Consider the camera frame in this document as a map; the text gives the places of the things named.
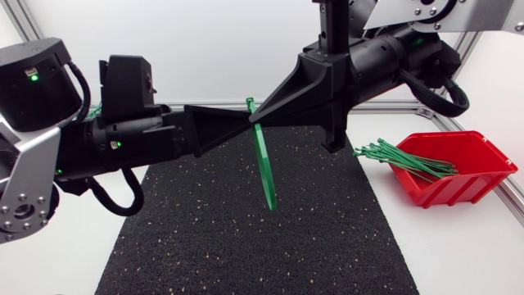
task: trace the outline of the speckled black mat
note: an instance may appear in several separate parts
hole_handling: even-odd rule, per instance
[[[317,128],[267,129],[279,209],[265,200],[251,132],[201,159],[151,166],[97,294],[417,294],[348,147]]]

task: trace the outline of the black cable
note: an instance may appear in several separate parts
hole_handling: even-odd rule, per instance
[[[142,187],[138,182],[137,177],[129,168],[122,168],[122,173],[124,173],[125,181],[128,183],[129,187],[133,190],[134,200],[133,204],[129,208],[124,208],[111,199],[106,190],[93,178],[88,177],[86,183],[89,188],[93,191],[97,200],[110,212],[118,216],[133,216],[140,212],[144,205],[144,192]]]
[[[400,70],[399,77],[409,86],[413,95],[421,103],[443,116],[452,118],[460,116],[469,108],[469,100],[466,93],[448,77],[443,77],[444,87],[448,90],[453,102],[449,102],[439,94],[431,91],[423,82],[406,70]]]
[[[75,75],[76,79],[79,81],[82,91],[84,92],[84,103],[82,104],[79,115],[76,117],[76,120],[71,122],[72,125],[75,125],[82,122],[89,113],[89,107],[91,106],[91,91],[89,91],[88,81],[85,79],[82,71],[76,66],[76,64],[69,61],[67,65],[71,68],[73,75]]]

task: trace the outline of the white backdrop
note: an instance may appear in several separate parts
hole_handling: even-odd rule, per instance
[[[458,118],[484,134],[521,169],[524,187],[524,37],[485,32],[458,76],[471,108]]]
[[[0,48],[20,42],[22,42],[22,39],[16,32],[3,7],[0,7]]]
[[[98,60],[144,56],[157,102],[263,101],[317,39],[318,4],[307,0],[26,0],[45,37],[65,41],[100,99]],[[454,45],[458,34],[444,34]],[[383,98],[414,99],[407,87]]]

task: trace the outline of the red plastic bin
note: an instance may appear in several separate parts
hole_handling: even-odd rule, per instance
[[[515,166],[495,145],[476,131],[412,134],[397,146],[404,152],[420,157],[450,161],[460,175],[421,179],[406,170],[391,166],[417,206],[458,202],[479,202],[508,175],[517,172]]]

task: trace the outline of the green led light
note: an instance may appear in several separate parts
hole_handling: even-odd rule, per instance
[[[425,41],[426,40],[424,40],[424,38],[419,38],[419,39],[415,40],[415,42],[413,42],[413,45],[420,46],[420,45],[424,44]]]

